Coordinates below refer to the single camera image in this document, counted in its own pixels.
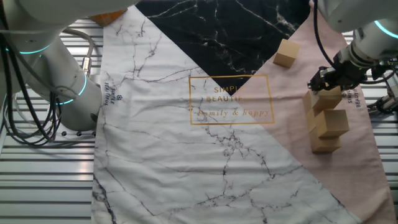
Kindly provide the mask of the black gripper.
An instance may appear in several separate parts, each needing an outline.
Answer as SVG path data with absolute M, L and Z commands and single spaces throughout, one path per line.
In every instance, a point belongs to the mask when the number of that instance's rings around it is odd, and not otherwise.
M 344 92 L 356 88 L 366 80 L 366 71 L 370 68 L 370 61 L 360 59 L 350 49 L 340 50 L 333 61 L 335 67 L 329 74 L 327 74 L 328 67 L 319 67 L 318 72 L 307 83 L 309 90 L 329 90 L 328 85 L 330 85 L 340 86 L 341 92 Z

